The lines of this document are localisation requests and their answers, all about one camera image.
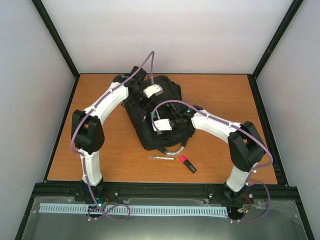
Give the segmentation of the green black marker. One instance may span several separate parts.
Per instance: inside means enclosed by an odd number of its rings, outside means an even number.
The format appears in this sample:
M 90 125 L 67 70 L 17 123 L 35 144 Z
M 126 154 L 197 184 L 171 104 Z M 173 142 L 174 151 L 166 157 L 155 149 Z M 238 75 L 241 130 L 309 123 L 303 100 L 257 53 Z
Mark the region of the green black marker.
M 156 119 L 156 118 L 157 118 L 156 113 L 152 114 L 152 112 L 149 112 L 149 114 L 150 114 L 150 116 L 151 116 L 151 117 L 153 117 L 154 119 Z

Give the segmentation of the black student bag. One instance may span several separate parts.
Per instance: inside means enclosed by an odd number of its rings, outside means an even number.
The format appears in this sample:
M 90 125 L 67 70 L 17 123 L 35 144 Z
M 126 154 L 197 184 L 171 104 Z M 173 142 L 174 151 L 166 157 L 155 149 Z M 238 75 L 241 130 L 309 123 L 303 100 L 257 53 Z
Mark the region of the black student bag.
M 121 105 L 125 108 L 142 147 L 147 151 L 159 150 L 164 153 L 168 147 L 178 144 L 184 147 L 188 139 L 195 133 L 195 128 L 191 123 L 182 120 L 179 111 L 187 106 L 181 103 L 165 103 L 157 108 L 155 112 L 157 118 L 150 116 L 150 112 L 158 104 L 168 100 L 182 100 L 181 87 L 167 76 L 155 77 L 154 83 L 162 87 L 163 93 L 152 96 L 153 104 L 146 110 L 141 109 L 140 99 L 143 96 L 143 90 L 151 86 L 151 80 L 145 80 L 142 76 L 133 80 L 129 86 L 129 97 Z M 153 129 L 152 120 L 157 121 L 158 119 L 170 119 L 170 121 L 178 123 L 178 126 L 172 130 L 157 133 Z

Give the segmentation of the silver pen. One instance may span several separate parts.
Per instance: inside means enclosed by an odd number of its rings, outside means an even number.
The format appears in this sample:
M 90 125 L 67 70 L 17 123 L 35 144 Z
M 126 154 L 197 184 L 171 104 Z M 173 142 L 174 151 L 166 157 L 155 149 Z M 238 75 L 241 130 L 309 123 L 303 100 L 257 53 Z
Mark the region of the silver pen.
M 174 157 L 168 157 L 168 156 L 154 156 L 154 155 L 149 155 L 149 159 L 156 159 L 156 160 L 166 160 L 166 161 L 174 161 Z

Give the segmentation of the pink black highlighter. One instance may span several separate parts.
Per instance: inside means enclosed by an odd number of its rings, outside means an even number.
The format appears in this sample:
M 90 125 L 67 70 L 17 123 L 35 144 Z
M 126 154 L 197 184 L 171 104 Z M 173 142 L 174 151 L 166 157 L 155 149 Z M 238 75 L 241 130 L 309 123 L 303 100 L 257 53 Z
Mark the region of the pink black highlighter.
M 197 169 L 184 155 L 180 155 L 179 159 L 193 174 L 197 172 Z

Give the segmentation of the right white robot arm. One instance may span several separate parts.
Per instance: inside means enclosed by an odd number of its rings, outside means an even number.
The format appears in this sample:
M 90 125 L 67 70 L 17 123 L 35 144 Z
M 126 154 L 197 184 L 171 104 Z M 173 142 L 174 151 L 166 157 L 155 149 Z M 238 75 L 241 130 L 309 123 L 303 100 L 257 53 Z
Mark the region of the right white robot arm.
M 257 164 L 267 153 L 255 125 L 249 121 L 227 121 L 195 106 L 184 107 L 179 114 L 184 122 L 191 123 L 196 130 L 207 132 L 228 145 L 233 167 L 224 184 L 223 194 L 228 202 L 234 202 L 244 190 Z

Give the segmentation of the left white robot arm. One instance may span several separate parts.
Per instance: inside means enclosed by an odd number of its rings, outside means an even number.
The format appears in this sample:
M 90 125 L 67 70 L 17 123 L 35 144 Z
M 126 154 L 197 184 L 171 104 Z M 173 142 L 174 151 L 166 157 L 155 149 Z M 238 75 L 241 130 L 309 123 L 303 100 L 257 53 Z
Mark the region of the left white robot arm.
M 89 185 L 86 195 L 92 201 L 99 201 L 104 195 L 104 188 L 99 185 L 103 180 L 100 170 L 100 149 L 105 141 L 103 124 L 110 113 L 129 97 L 129 86 L 138 79 L 137 75 L 142 75 L 143 79 L 147 75 L 142 66 L 135 67 L 128 76 L 117 75 L 92 105 L 72 114 L 70 149 L 80 156 L 82 180 Z

